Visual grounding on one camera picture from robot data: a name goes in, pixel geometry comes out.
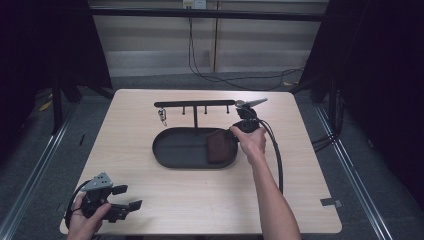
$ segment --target wire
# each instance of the wire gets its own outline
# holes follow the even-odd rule
[[[197,67],[197,62],[196,62],[196,58],[195,58],[194,41],[193,41],[193,22],[192,22],[191,18],[189,18],[189,25],[190,25],[190,33],[189,33],[190,37],[189,37],[189,50],[188,50],[188,65],[189,65],[191,72],[193,72],[196,76],[201,77],[202,79],[204,79],[206,81],[214,82],[214,83],[224,82],[228,85],[231,85],[231,86],[243,89],[243,90],[248,90],[248,91],[271,91],[271,90],[274,90],[274,89],[281,87],[284,76],[293,74],[293,73],[298,72],[298,71],[303,71],[303,69],[304,69],[304,67],[297,68],[297,69],[286,69],[278,75],[264,76],[264,77],[250,76],[250,77],[237,77],[237,78],[222,79],[222,78],[215,77],[215,76],[203,75],[202,73],[200,73],[199,68]],[[193,69],[193,67],[191,65],[191,62],[192,62],[191,59],[193,59],[193,64],[194,64],[195,69]],[[231,81],[235,81],[235,80],[244,80],[244,79],[271,79],[271,78],[280,78],[280,80],[278,81],[278,83],[276,85],[269,87],[269,88],[264,88],[264,89],[253,89],[253,88],[243,87],[243,86],[240,86],[240,85],[237,85],[237,84],[234,84],[234,83],[231,82]]]
[[[277,168],[278,168],[278,188],[280,192],[283,193],[283,164],[281,161],[280,149],[278,148],[277,140],[275,140],[274,132],[271,129],[269,123],[264,120],[259,119],[259,123],[267,131],[269,137],[271,138],[272,145],[274,146],[275,155],[277,157]]]
[[[85,181],[83,184],[81,184],[74,192],[74,194],[72,195],[72,198],[69,200],[68,203],[68,208],[66,209],[66,214],[64,216],[65,218],[65,225],[66,227],[69,229],[69,225],[71,223],[71,217],[74,211],[76,210],[72,210],[72,204],[74,203],[74,199],[77,196],[77,194],[79,193],[79,191],[81,190],[82,187],[84,187],[87,183],[89,183],[91,180],[87,180]]]

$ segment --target wooden table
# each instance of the wooden table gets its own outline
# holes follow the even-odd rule
[[[105,171],[128,192],[112,203],[143,200],[124,221],[104,222],[102,234],[259,234],[258,203],[252,170],[239,149],[232,165],[220,170],[176,170],[160,165],[152,152],[155,137],[166,128],[193,127],[193,110],[168,108],[165,127],[153,106],[159,101],[256,100],[254,107],[276,136],[284,171],[284,195],[302,233],[337,233],[341,223],[293,95],[275,92],[119,90],[111,103],[78,185]],[[240,120],[235,106],[199,109],[199,127],[227,129]],[[266,158],[277,180],[277,161],[267,136]],[[61,231],[67,233],[64,223]]]

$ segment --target aluminum rail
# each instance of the aluminum rail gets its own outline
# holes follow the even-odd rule
[[[333,134],[333,130],[331,129],[331,126],[328,122],[327,113],[322,107],[317,107],[316,110],[321,120],[321,123],[323,124],[325,131],[327,132],[327,135],[331,136]],[[364,208],[368,220],[370,221],[371,226],[373,227],[378,239],[393,240],[393,237],[390,234],[390,231],[387,227],[386,222],[384,221],[383,216],[381,215],[370,194],[368,193],[364,183],[362,182],[361,177],[356,171],[355,165],[347,154],[347,151],[343,146],[341,140],[334,140],[332,146],[346,172],[350,183],[352,184],[352,187],[356,193],[356,196],[359,199],[359,202]]]
[[[43,154],[39,158],[37,165],[35,166],[18,198],[11,206],[7,216],[0,226],[0,240],[13,239],[13,235],[15,234],[16,229],[18,228],[18,225],[24,216],[25,211],[29,207],[35,191],[37,190],[37,187],[39,186],[44,173],[47,171],[47,168],[52,161],[59,143],[62,141],[62,138],[65,135],[69,121],[75,112],[76,106],[76,104],[73,104],[70,107],[71,109],[69,110],[65,122],[62,124],[57,133],[50,137],[50,140],[44,149]]]

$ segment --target power outlet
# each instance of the power outlet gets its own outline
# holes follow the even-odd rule
[[[183,9],[194,9],[194,0],[183,0]]]
[[[194,8],[195,9],[206,9],[206,0],[195,0]]]

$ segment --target wall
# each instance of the wall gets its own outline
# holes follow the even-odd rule
[[[91,6],[182,8],[182,1],[91,0]],[[207,9],[324,13],[324,1],[207,1]],[[188,73],[189,20],[95,16],[112,77]],[[200,72],[280,71],[305,65],[319,23],[193,19]]]

